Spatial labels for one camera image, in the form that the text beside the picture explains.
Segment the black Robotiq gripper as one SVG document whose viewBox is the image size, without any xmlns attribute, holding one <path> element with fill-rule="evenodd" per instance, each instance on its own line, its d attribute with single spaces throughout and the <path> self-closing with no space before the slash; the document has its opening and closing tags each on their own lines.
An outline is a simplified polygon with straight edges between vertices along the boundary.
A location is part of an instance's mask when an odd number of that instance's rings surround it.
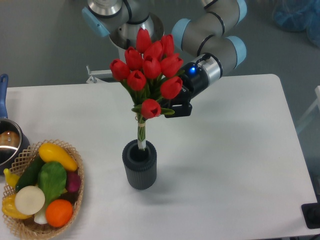
<svg viewBox="0 0 320 240">
<path fill-rule="evenodd" d="M 171 101 L 165 101 L 163 106 L 173 110 L 173 114 L 166 114 L 166 118 L 188 117 L 192 113 L 191 99 L 200 94 L 209 85 L 207 73 L 200 67 L 199 62 L 189 62 L 178 71 L 182 80 L 179 94 Z"/>
</svg>

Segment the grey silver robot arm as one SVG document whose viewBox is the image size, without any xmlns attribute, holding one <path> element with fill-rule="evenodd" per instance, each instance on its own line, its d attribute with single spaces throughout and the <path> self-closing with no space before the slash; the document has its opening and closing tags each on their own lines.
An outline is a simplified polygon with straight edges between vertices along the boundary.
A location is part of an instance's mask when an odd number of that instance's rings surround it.
<svg viewBox="0 0 320 240">
<path fill-rule="evenodd" d="M 173 27 L 174 45 L 194 57 L 183 67 L 182 90 L 161 106 L 174 111 L 174 117 L 189 116 L 191 99 L 228 74 L 244 61 L 247 49 L 236 36 L 225 33 L 247 14 L 243 0 L 204 0 L 204 15 L 195 21 L 180 19 Z M 117 47 L 119 58 L 136 44 L 139 29 L 147 29 L 153 41 L 164 35 L 159 17 L 149 11 L 145 0 L 90 0 L 82 9 L 87 25 L 100 37 L 108 37 Z"/>
</svg>

